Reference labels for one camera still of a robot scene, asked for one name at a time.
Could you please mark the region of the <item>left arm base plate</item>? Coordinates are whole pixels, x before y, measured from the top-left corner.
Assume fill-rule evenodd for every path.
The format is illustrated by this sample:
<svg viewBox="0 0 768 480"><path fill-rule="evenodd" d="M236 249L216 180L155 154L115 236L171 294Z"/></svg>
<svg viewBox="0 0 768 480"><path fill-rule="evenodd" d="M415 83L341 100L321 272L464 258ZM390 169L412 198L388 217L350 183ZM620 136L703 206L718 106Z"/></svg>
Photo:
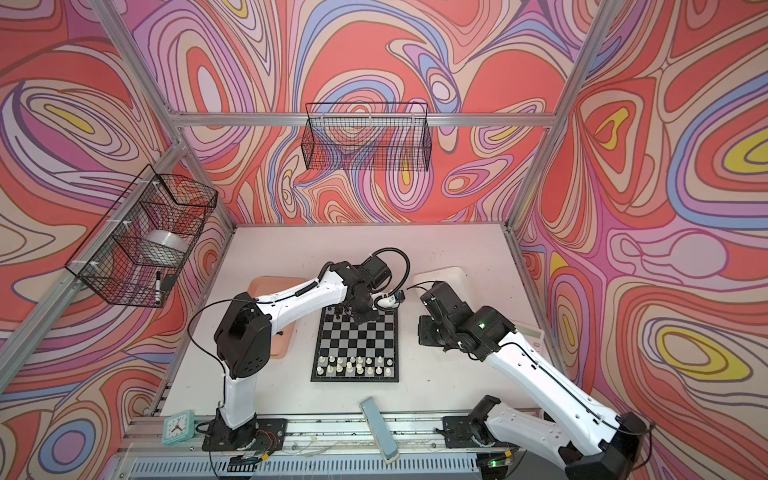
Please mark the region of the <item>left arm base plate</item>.
<svg viewBox="0 0 768 480"><path fill-rule="evenodd" d="M217 415L203 431L205 452L255 451L274 453L283 448L288 420L255 416L238 428L230 428Z"/></svg>

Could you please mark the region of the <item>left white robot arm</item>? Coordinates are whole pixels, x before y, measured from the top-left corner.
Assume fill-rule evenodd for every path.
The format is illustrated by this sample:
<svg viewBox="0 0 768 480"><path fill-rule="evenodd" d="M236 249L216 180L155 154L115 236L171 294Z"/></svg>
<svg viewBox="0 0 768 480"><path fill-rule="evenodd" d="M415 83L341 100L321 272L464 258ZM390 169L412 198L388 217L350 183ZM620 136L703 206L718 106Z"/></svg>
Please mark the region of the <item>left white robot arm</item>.
<svg viewBox="0 0 768 480"><path fill-rule="evenodd" d="M216 355L226 368L223 405L217 409L226 427L236 430L255 418L257 373L269 362L275 334L337 304L359 323L374 321L374 295L390 278L389 267L370 257L359 265L328 262L317 278L271 295L237 295L214 333Z"/></svg>

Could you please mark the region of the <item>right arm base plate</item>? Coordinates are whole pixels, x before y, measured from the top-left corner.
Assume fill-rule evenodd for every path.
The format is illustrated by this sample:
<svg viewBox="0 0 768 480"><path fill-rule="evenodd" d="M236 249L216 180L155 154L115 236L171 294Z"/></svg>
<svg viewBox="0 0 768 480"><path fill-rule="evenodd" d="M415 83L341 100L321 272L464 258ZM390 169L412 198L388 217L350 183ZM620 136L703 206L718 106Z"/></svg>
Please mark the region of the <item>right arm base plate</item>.
<svg viewBox="0 0 768 480"><path fill-rule="evenodd" d="M495 439L478 421L468 416L444 416L440 434L449 449L510 447L509 443Z"/></svg>

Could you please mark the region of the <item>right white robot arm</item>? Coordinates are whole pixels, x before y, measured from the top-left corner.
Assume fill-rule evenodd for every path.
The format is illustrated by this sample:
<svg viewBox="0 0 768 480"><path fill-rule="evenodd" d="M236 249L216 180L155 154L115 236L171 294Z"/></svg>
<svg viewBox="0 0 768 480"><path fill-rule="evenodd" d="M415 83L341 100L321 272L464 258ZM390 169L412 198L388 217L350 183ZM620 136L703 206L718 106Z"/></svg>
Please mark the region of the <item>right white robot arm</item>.
<svg viewBox="0 0 768 480"><path fill-rule="evenodd" d="M421 345L457 350L491 366L547 415L538 418L486 395L463 419L472 443L514 445L548 460L570 479L630 476L651 430L637 414L619 414L593 399L495 308L472 309L445 281L422 282L418 287L428 312L419 320Z"/></svg>

